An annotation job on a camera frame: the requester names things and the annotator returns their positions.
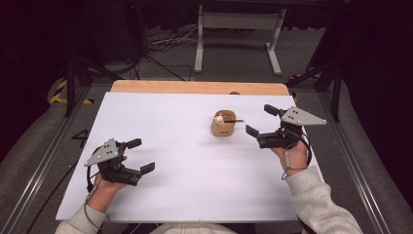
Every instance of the wooden edge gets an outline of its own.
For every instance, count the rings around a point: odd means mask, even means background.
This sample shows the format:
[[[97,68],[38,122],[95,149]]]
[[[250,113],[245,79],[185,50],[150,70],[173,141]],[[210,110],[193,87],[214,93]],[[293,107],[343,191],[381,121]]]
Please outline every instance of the wooden edge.
[[[236,92],[240,95],[289,96],[288,88],[284,84],[201,81],[119,80],[113,83],[110,92],[214,95]]]

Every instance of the white paper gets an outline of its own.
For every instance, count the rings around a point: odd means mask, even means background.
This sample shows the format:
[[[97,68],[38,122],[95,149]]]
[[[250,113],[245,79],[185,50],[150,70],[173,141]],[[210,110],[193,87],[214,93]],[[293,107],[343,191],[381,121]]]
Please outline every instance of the white paper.
[[[284,110],[295,105],[289,96],[107,93],[56,219],[71,218],[85,202],[84,163],[111,137],[119,142],[142,139],[142,145],[126,150],[127,168],[156,163],[137,186],[117,194],[108,211],[114,222],[296,219],[280,160],[245,132],[245,125],[260,133],[280,127],[280,118],[265,112],[265,104]],[[210,131],[213,115],[221,109],[245,120],[231,136]],[[312,165],[317,164],[313,157]]]

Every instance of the gray floor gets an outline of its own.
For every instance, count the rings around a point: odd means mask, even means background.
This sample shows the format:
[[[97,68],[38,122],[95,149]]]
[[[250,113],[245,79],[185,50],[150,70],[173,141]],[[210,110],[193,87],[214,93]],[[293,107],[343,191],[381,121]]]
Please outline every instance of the gray floor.
[[[191,81],[235,81],[283,83],[289,76],[303,73],[310,57],[319,42],[323,30],[283,30],[276,54],[282,68],[282,76],[275,76],[271,69],[264,43],[268,42],[271,32],[255,31],[250,36],[241,37],[225,31],[212,32],[205,41],[204,66],[201,74],[189,76],[187,67],[170,67],[175,73]],[[196,43],[189,41],[167,52],[157,52],[151,55],[162,64],[194,65]],[[143,59],[139,64],[139,76],[142,79],[177,80],[173,75],[163,70],[159,65]],[[94,117],[105,92],[110,90],[111,82],[107,79],[97,80],[87,91],[87,98],[94,99],[94,104],[82,104],[70,118],[63,118],[65,105],[53,103],[51,108],[41,116],[30,129],[20,138],[7,158],[0,165],[0,223],[10,227],[13,221],[14,232],[25,233],[33,218],[51,194],[58,181],[69,170],[69,167],[79,158],[82,148],[81,140],[71,139],[76,134],[93,126]],[[297,106],[323,118],[329,118],[323,101],[331,93],[317,94],[311,89],[313,80],[293,89],[297,92]],[[319,166],[324,179],[332,187],[332,198],[340,206],[349,210],[357,219],[364,233],[411,233],[413,230],[413,215],[401,194],[389,178],[373,146],[365,135],[357,115],[352,109],[347,89],[343,86],[340,99],[340,123],[331,123],[325,127],[306,128],[317,154]],[[357,177],[349,170],[347,155],[343,148],[343,140],[337,134],[337,126],[343,130],[351,151],[356,156],[358,168],[367,182],[376,204],[367,204],[360,196],[362,187],[357,184]],[[57,135],[58,130],[64,135]],[[56,144],[56,150],[51,152],[51,142]],[[40,179],[33,181],[39,186],[34,187],[31,199],[19,199],[27,194],[25,188],[36,171],[42,159],[50,159],[47,168]],[[58,222],[55,221],[56,211],[61,202],[70,176],[65,179],[56,193],[41,212],[30,233],[54,233]],[[16,215],[14,208],[24,207],[26,210]],[[383,218],[375,216],[370,207],[377,207]],[[18,217],[8,220],[10,215]],[[121,233],[125,224],[112,224],[104,233]],[[261,233],[295,233],[300,231],[296,221],[256,224],[256,231]]]

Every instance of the aluminum rail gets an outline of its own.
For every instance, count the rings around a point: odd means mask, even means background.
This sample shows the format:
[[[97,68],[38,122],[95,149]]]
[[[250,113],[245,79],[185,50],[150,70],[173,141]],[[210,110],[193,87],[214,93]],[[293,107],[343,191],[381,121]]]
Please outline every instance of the aluminum rail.
[[[391,233],[388,224],[383,218],[376,199],[371,192],[370,186],[367,184],[367,181],[364,178],[361,168],[358,165],[356,155],[350,147],[350,144],[346,138],[346,135],[344,134],[343,129],[341,128],[340,123],[334,121],[334,117],[332,116],[332,113],[330,111],[331,104],[327,94],[318,93],[318,95],[321,106],[324,109],[324,112],[327,114],[327,120],[333,127],[333,130],[340,141],[340,144],[344,151],[344,160],[347,164],[350,174],[352,175],[353,181],[356,184],[360,198],[364,206],[366,207],[367,213],[370,216],[376,233]]]
[[[16,204],[8,220],[3,226],[1,230],[2,234],[17,233],[25,214],[27,213],[27,210],[30,208],[30,205],[36,197],[36,194],[39,191],[40,186],[42,185],[49,171],[49,168],[52,166],[56,154],[60,149],[63,137],[65,136],[76,114],[82,106],[83,100],[87,97],[89,90],[89,87],[79,88],[79,94],[76,96],[76,105],[74,106],[70,115],[64,118],[60,123],[60,126],[58,127],[55,137],[49,145],[49,148],[44,154],[42,160],[39,163],[39,166],[37,167],[26,188],[21,194],[18,203]]]

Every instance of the white sleeve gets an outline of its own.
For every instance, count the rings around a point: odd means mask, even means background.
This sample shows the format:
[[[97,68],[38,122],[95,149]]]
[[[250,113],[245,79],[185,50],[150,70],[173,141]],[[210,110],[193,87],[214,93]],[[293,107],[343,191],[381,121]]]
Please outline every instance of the white sleeve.
[[[88,217],[94,224],[91,224],[91,221],[86,217],[85,206]],[[105,218],[106,214],[95,211],[87,205],[82,205],[74,216],[58,225],[56,234],[95,234],[98,229],[94,225],[100,226]]]
[[[297,216],[316,233],[362,233],[355,218],[331,200],[331,188],[315,166],[285,179]]]

